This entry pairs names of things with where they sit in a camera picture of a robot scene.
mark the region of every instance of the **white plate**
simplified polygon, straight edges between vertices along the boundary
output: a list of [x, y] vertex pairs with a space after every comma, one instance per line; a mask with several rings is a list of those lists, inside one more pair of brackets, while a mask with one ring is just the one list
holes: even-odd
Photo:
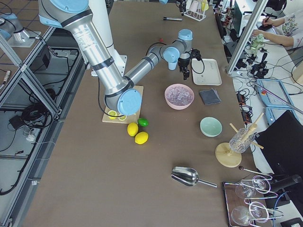
[[203, 59], [205, 69], [203, 71], [203, 63], [197, 59], [192, 60], [193, 80], [197, 85], [214, 85], [222, 84], [219, 68], [215, 59]]

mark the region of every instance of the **pen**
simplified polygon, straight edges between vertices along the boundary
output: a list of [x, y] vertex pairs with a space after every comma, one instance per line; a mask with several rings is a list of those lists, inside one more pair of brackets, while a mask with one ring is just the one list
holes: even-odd
[[182, 18], [177, 18], [177, 17], [163, 17], [163, 20], [176, 20], [176, 21], [182, 21]]

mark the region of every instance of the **floral shirt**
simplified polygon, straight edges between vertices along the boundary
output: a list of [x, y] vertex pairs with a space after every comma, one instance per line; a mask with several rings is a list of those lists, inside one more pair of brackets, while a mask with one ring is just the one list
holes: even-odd
[[293, 48], [303, 46], [303, 9], [284, 17], [283, 34], [294, 38]]

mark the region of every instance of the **blue cable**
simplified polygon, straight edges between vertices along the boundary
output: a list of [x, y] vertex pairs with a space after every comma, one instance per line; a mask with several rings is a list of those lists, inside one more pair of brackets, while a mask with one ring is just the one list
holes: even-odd
[[[278, 204], [280, 198], [281, 198], [283, 195], [285, 195], [286, 193], [287, 193], [287, 192], [282, 193], [282, 194], [277, 198], [277, 200], [276, 200], [276, 202], [275, 202], [274, 210], [276, 209], [276, 206], [277, 206], [277, 204]], [[273, 227], [275, 227], [275, 219], [274, 219], [274, 218], [273, 218]]]

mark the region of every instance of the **lime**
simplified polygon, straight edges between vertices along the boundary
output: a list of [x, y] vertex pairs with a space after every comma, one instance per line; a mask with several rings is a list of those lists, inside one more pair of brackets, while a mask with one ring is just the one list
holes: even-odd
[[143, 144], [143, 143], [145, 143], [147, 140], [148, 140], [148, 134], [147, 134], [147, 132], [144, 132], [144, 131], [138, 133], [138, 134], [135, 136], [135, 138], [134, 138], [134, 141], [135, 141], [135, 143], [137, 143], [137, 144]]
[[142, 127], [146, 127], [149, 123], [147, 119], [141, 117], [138, 119], [138, 124]]
[[123, 116], [119, 117], [118, 119], [121, 120], [121, 121], [124, 121], [126, 118], [127, 118], [127, 116], [123, 115]]
[[137, 123], [132, 122], [130, 124], [128, 124], [127, 126], [127, 133], [130, 136], [135, 136], [138, 133], [139, 127], [137, 125]]
[[110, 115], [110, 116], [108, 116], [110, 119], [116, 119], [116, 117], [113, 117], [113, 116], [117, 116], [117, 112], [116, 111], [110, 110], [110, 111], [108, 111], [107, 114]]

